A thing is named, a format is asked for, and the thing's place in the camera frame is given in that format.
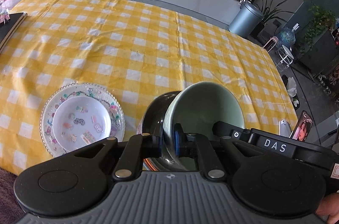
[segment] tablecloth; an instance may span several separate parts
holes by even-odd
[[[22,0],[28,13],[0,55],[0,167],[51,159],[39,131],[47,99],[72,82],[104,86],[121,104],[127,140],[147,106],[199,81],[237,98],[246,128],[278,133],[297,117],[267,51],[224,29],[127,0]]]

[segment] trash can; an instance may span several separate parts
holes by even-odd
[[[264,15],[256,6],[251,3],[242,4],[228,30],[242,38],[247,38],[263,18]]]

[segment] black vase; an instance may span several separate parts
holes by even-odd
[[[258,34],[264,29],[264,27],[265,27],[265,25],[260,22],[258,25],[255,26],[255,28],[250,33],[250,35],[254,38],[257,38]]]

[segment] silver screw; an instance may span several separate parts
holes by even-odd
[[[225,172],[223,172],[220,169],[212,169],[208,172],[208,176],[211,178],[221,178],[225,175]]]
[[[127,178],[132,175],[132,172],[128,169],[119,169],[115,172],[115,176],[118,178]]]

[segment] green plant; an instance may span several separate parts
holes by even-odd
[[[262,14],[264,15],[264,18],[261,20],[261,23],[265,25],[271,19],[278,19],[278,20],[282,20],[284,22],[287,22],[285,19],[277,16],[278,13],[294,13],[292,11],[282,10],[282,9],[278,8],[278,6],[282,5],[286,1],[287,0],[280,2],[274,8],[271,9],[272,4],[273,4],[273,0],[271,0],[269,5],[267,5],[267,0],[265,0],[265,3],[264,3],[264,0],[262,0],[262,6],[261,6],[260,10],[261,10]]]
[[[308,10],[313,12],[313,18],[308,23],[307,31],[300,44],[306,44],[312,48],[313,38],[321,34],[326,28],[332,29],[336,23],[336,17],[331,11],[325,10],[315,4],[313,4]]]

